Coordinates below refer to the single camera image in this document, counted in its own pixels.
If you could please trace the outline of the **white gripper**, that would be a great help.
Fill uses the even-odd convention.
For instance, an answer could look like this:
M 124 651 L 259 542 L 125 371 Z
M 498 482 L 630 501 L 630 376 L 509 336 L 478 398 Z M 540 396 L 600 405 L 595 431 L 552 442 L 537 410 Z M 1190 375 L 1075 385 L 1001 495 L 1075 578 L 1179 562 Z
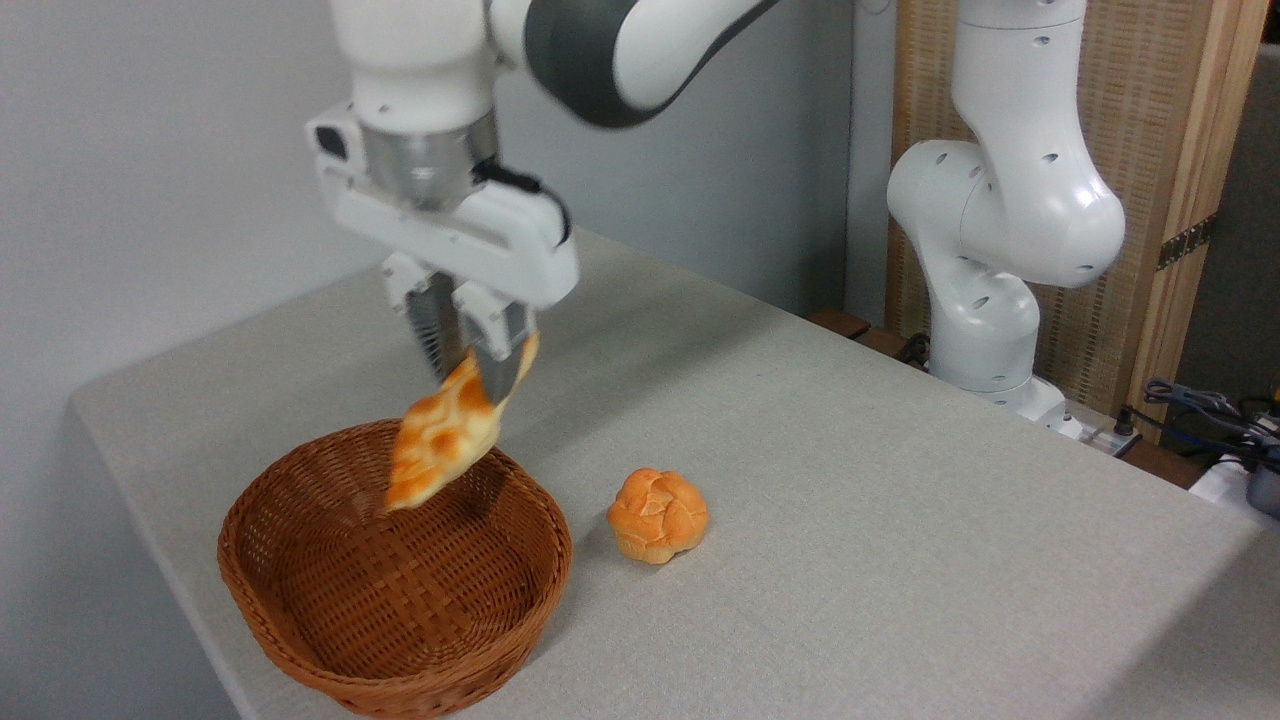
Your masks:
M 488 400 L 502 406 L 538 351 L 531 307 L 556 305 L 579 282 L 566 206 L 499 164 L 493 115 L 439 135 L 388 135 L 340 104 L 306 131 L 335 222 L 397 251 L 381 264 L 388 302 L 435 379 L 463 361 L 467 343 Z

